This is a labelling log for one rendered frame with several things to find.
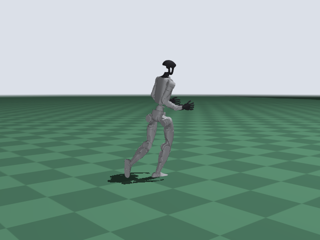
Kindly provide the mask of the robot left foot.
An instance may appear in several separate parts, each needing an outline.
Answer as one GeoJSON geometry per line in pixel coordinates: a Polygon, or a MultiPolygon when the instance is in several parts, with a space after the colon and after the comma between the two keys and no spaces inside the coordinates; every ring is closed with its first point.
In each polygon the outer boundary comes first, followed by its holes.
{"type": "Polygon", "coordinates": [[[125,159],[124,160],[124,175],[126,178],[130,177],[130,171],[131,171],[131,160],[125,159]]]}

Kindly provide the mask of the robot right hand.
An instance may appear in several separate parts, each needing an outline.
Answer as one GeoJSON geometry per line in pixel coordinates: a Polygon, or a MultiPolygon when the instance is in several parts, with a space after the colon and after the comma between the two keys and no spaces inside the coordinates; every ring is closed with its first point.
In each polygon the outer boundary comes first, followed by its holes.
{"type": "MultiPolygon", "coordinates": [[[[191,100],[190,100],[191,101],[191,100]]],[[[189,102],[190,102],[189,101],[189,102]]],[[[194,108],[194,102],[193,103],[189,103],[189,102],[187,102],[187,103],[185,103],[184,105],[183,104],[179,104],[178,106],[182,106],[182,110],[193,110],[193,108],[194,108]],[[193,104],[193,105],[192,105],[193,104]],[[190,108],[192,108],[192,109],[190,109],[190,108]]]]}

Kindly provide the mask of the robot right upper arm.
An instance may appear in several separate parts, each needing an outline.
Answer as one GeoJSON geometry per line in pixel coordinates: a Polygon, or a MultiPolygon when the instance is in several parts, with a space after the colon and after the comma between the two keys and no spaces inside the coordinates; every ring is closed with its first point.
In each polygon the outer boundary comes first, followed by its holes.
{"type": "Polygon", "coordinates": [[[163,103],[163,100],[167,99],[167,97],[171,94],[171,92],[174,89],[175,85],[176,84],[172,80],[170,80],[170,79],[168,80],[168,82],[166,83],[166,89],[165,89],[165,91],[163,93],[163,96],[161,98],[161,102],[162,103],[163,103]]]}

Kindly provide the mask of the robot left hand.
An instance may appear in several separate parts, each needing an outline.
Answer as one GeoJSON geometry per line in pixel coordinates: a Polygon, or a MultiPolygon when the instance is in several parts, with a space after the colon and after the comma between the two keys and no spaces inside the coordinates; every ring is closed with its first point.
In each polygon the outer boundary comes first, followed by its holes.
{"type": "Polygon", "coordinates": [[[172,102],[172,103],[175,104],[175,105],[180,104],[180,99],[175,99],[175,98],[177,98],[177,97],[173,97],[173,98],[171,98],[169,101],[172,102]],[[177,101],[177,100],[178,100],[178,101],[177,101]],[[179,103],[178,103],[178,102],[179,102],[179,103]]]}

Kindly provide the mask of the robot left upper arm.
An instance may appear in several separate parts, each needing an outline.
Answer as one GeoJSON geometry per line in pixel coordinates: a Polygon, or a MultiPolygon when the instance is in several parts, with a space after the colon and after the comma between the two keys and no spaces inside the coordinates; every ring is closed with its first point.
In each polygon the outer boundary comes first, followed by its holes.
{"type": "MultiPolygon", "coordinates": [[[[159,77],[159,76],[158,76],[158,77],[159,77]]],[[[156,90],[156,84],[157,84],[157,79],[158,79],[158,77],[156,77],[156,79],[155,79],[155,84],[154,84],[153,89],[152,89],[152,92],[151,92],[151,97],[152,97],[153,99],[155,99],[155,90],[156,90]]]]}

